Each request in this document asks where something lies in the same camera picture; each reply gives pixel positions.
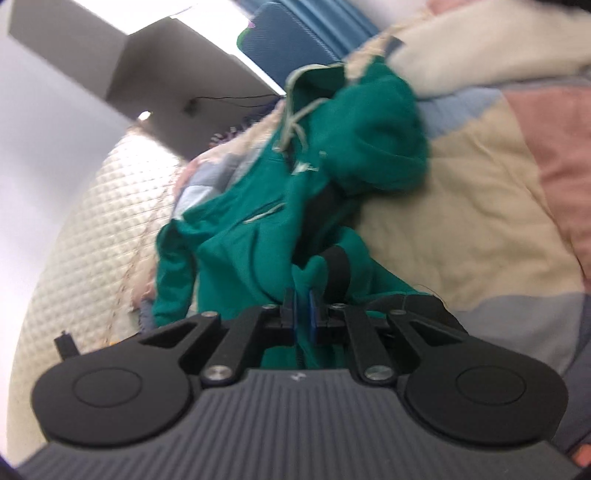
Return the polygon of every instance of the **metal screw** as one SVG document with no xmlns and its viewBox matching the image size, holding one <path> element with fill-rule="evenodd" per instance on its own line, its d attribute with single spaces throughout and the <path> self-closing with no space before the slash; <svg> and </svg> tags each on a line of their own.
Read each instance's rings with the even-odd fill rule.
<svg viewBox="0 0 591 480">
<path fill-rule="evenodd" d="M 394 370 L 386 365 L 373 365 L 364 372 L 364 375 L 366 378 L 378 382 L 392 378 Z"/>
<path fill-rule="evenodd" d="M 220 382 L 230 378 L 232 373 L 232 369 L 226 365 L 212 365 L 203 372 L 203 376 L 212 382 Z"/>
</svg>

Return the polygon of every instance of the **hoodie pocket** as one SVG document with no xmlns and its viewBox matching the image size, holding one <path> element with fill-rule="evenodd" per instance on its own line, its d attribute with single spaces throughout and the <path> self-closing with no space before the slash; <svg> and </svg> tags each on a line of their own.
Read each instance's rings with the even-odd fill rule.
<svg viewBox="0 0 591 480">
<path fill-rule="evenodd" d="M 282 291 L 291 281 L 285 277 L 284 246 L 281 245 L 280 217 L 285 203 L 281 200 L 264 205 L 229 228 L 222 237 L 225 262 L 234 285 L 242 285 L 244 294 L 258 303 L 280 303 Z"/>
</svg>

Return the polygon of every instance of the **ceiling light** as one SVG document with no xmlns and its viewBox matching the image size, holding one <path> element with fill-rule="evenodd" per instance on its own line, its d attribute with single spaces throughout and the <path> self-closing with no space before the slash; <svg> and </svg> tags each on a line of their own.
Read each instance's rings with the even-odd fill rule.
<svg viewBox="0 0 591 480">
<path fill-rule="evenodd" d="M 141 112 L 138 115 L 138 120 L 140 122 L 143 122 L 144 120 L 147 120 L 148 118 L 150 118 L 150 116 L 152 115 L 152 112 L 148 112 L 147 110 L 145 112 Z"/>
</svg>

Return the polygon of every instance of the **green hoodie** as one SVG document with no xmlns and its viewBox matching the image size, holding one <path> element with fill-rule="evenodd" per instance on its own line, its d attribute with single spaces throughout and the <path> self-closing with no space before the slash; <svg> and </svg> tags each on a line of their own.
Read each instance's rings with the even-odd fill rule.
<svg viewBox="0 0 591 480">
<path fill-rule="evenodd" d="M 338 226 L 360 194 L 409 190 L 423 180 L 428 147 L 414 97 L 383 59 L 358 83 L 345 83 L 341 64 L 292 73 L 281 126 L 246 175 L 162 228 L 153 310 L 158 325 L 185 317 L 197 269 L 199 309 L 224 319 L 253 305 L 281 303 L 286 288 L 300 298 L 311 288 L 325 292 L 330 265 L 322 253 L 331 245 L 349 263 L 342 300 L 361 304 L 414 292 L 371 260 L 355 231 Z M 325 205 L 328 189 L 338 192 L 338 205 Z M 324 212 L 321 228 L 302 239 L 308 217 L 323 208 L 330 212 Z M 298 343 L 308 367 L 342 365 L 340 351 L 311 346 L 305 328 Z M 296 368 L 295 352 L 269 349 L 263 366 Z"/>
</svg>

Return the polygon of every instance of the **white logo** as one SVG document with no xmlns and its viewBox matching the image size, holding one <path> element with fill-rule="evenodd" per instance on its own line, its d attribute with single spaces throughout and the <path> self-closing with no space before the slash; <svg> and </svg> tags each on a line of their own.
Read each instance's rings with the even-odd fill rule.
<svg viewBox="0 0 591 480">
<path fill-rule="evenodd" d="M 300 380 L 303 380 L 306 378 L 306 374 L 303 374 L 302 372 L 298 372 L 295 375 L 290 375 L 291 379 L 299 382 Z"/>
</svg>

